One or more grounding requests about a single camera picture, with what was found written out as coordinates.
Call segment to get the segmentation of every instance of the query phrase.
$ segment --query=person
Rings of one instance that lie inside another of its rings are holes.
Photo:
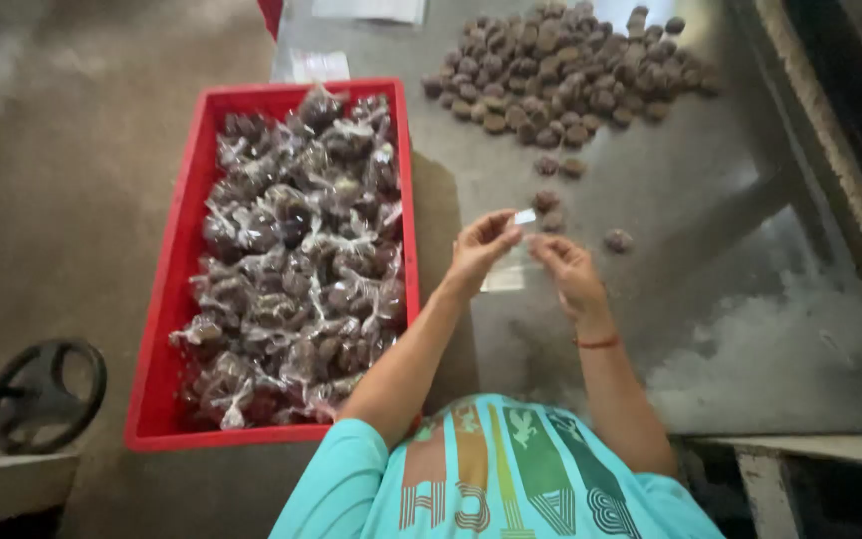
[[[588,251],[509,226],[464,228],[421,314],[353,390],[270,537],[722,537],[675,479],[663,425],[638,384]],[[521,240],[574,325],[593,429],[572,413],[466,397],[402,441],[461,313]]]

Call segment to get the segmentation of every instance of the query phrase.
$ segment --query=printed shirt graphic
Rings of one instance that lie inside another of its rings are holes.
[[[632,473],[570,412],[481,395],[390,455],[366,423],[336,424],[270,537],[722,535],[677,481]]]

